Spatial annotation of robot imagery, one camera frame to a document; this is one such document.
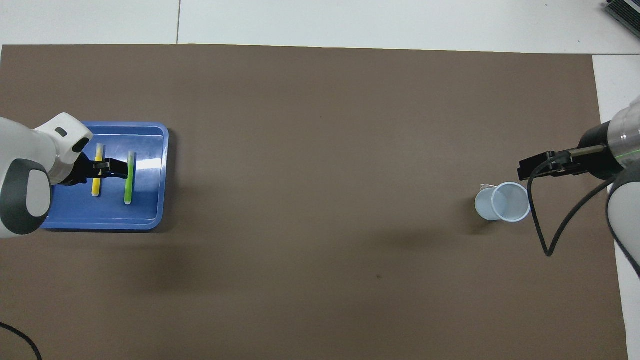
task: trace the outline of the cable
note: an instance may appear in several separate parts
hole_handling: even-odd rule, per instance
[[[543,162],[538,165],[538,167],[533,170],[531,173],[531,177],[529,178],[529,182],[527,182],[527,194],[529,196],[529,205],[531,206],[531,216],[533,217],[533,223],[536,226],[536,232],[538,233],[538,237],[540,238],[540,244],[542,245],[542,250],[545,252],[545,255],[551,256],[556,249],[556,245],[558,240],[560,239],[560,235],[562,235],[565,227],[569,224],[569,221],[573,218],[573,216],[580,210],[591,198],[593,198],[597,193],[601,192],[604,188],[613,184],[616,180],[615,176],[612,176],[604,183],[598,185],[595,189],[591,190],[587,195],[585,195],[574,207],[569,211],[564,218],[564,220],[560,223],[556,234],[554,235],[553,240],[551,241],[551,245],[547,248],[547,243],[545,241],[545,237],[542,234],[542,229],[540,228],[540,221],[538,220],[538,214],[536,213],[536,207],[533,204],[533,194],[531,192],[531,187],[533,185],[533,180],[540,174],[540,172],[547,166],[551,165],[554,162],[565,160],[571,157],[571,154],[568,151],[559,152],[557,155],[551,157],[549,160]]]
[[[16,334],[17,336],[20,336],[24,341],[27,342],[27,344],[29,344],[29,346],[31,347],[33,352],[36,354],[36,358],[38,360],[42,360],[42,356],[40,355],[40,351],[38,350],[38,347],[36,346],[36,343],[34,343],[33,340],[31,340],[29,338],[29,336],[26,336],[22,331],[14,328],[12,326],[9,326],[9,325],[7,325],[5,323],[1,323],[0,322],[0,327],[11,331],[12,333]]]

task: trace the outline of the white tile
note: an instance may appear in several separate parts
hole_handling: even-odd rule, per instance
[[[640,95],[640,56],[594,56],[600,118],[607,122]],[[630,360],[640,360],[640,279],[616,245],[622,312]]]
[[[179,42],[638,54],[604,0],[182,0]]]
[[[174,44],[179,0],[0,0],[0,44]]]

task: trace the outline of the brown table surface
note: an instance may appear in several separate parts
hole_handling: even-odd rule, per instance
[[[481,183],[600,123],[590,56],[4,46],[0,116],[171,131],[155,231],[0,241],[45,359],[626,359],[600,194],[544,256]],[[543,178],[549,237],[599,180]],[[0,357],[28,359],[0,332]]]

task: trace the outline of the plastic cup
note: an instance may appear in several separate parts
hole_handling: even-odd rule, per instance
[[[530,210],[527,189],[518,183],[502,183],[481,190],[476,196],[476,211],[485,220],[518,222]]]

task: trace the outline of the marker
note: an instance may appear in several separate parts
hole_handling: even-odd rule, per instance
[[[124,204],[131,205],[133,196],[133,175],[135,172],[134,162],[136,161],[136,153],[129,151],[129,159],[127,160],[127,180],[124,183]]]
[[[99,143],[95,148],[95,161],[102,161],[104,157],[104,144]],[[93,186],[91,187],[91,195],[98,197],[100,195],[100,179],[93,179]]]

